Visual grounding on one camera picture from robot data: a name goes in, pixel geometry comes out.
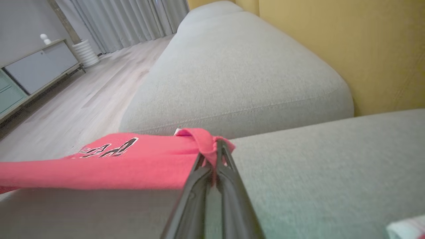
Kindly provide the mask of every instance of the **gray wall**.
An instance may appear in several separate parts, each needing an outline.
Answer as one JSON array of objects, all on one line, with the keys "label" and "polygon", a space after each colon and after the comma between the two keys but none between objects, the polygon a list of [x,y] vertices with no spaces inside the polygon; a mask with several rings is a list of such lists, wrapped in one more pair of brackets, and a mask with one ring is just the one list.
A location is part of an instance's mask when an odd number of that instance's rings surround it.
[{"label": "gray wall", "polygon": [[46,0],[0,0],[0,65],[43,47],[42,33],[71,42]]}]

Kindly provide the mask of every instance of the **gray sofa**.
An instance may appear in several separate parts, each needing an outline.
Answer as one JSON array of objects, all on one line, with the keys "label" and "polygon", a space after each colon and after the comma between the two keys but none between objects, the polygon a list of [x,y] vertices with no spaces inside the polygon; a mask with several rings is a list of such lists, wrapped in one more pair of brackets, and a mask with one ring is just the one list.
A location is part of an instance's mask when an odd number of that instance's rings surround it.
[{"label": "gray sofa", "polygon": [[124,114],[120,131],[199,127],[238,138],[353,117],[344,80],[235,4],[189,12]]},{"label": "gray sofa", "polygon": [[[347,85],[299,43],[236,5],[192,10],[121,131],[202,127],[233,157],[268,239],[386,238],[425,214],[425,110],[353,116]],[[0,198],[0,237],[158,238],[179,191],[26,189]],[[221,197],[206,238],[221,238]]]}]

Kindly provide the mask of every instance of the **wall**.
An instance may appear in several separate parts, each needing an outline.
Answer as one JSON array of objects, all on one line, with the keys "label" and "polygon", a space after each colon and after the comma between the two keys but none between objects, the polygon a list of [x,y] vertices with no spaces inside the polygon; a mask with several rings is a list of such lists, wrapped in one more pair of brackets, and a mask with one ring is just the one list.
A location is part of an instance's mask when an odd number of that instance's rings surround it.
[{"label": "wall", "polygon": [[189,5],[189,9],[192,10],[194,8],[197,8],[199,6],[217,2],[219,0],[187,0],[187,4]]},{"label": "wall", "polygon": [[350,86],[356,115],[425,108],[425,1],[260,0]]},{"label": "wall", "polygon": [[243,8],[245,11],[260,15],[258,0],[236,0],[236,4]]},{"label": "wall", "polygon": [[0,1],[0,65],[43,47],[42,33],[71,42],[46,0]]}]

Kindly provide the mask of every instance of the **white decorative object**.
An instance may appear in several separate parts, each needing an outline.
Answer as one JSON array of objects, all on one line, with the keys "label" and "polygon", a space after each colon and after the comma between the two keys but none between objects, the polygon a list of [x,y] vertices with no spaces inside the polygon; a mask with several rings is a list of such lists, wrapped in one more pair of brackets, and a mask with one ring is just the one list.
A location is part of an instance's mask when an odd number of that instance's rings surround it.
[{"label": "white decorative object", "polygon": [[52,43],[52,41],[50,41],[50,39],[47,38],[46,34],[41,34],[40,38],[41,38],[41,40],[43,40],[44,44],[46,44],[46,45]]},{"label": "white decorative object", "polygon": [[94,53],[93,49],[88,43],[88,40],[84,40],[72,46],[74,47],[77,55],[80,57],[84,67],[94,66],[100,62],[99,57],[96,55],[96,53]]}]

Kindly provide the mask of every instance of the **sofa seat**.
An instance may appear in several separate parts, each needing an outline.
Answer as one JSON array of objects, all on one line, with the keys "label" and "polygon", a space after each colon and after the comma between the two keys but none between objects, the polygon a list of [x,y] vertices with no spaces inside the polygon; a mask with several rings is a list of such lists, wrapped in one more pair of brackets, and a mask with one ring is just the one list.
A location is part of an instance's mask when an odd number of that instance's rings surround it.
[{"label": "sofa seat", "polygon": [[[411,110],[232,140],[266,238],[386,238],[390,222],[425,214],[424,122]],[[159,238],[179,194],[18,190],[0,195],[0,238]],[[221,238],[215,188],[206,238]]]},{"label": "sofa seat", "polygon": [[353,111],[347,84],[329,65],[259,17],[237,11],[178,30],[119,130],[172,135],[177,127],[205,128],[231,139],[349,118]]},{"label": "sofa seat", "polygon": [[[400,111],[232,140],[267,239],[387,238],[425,214],[425,110]],[[209,195],[207,238],[221,235]]]}]

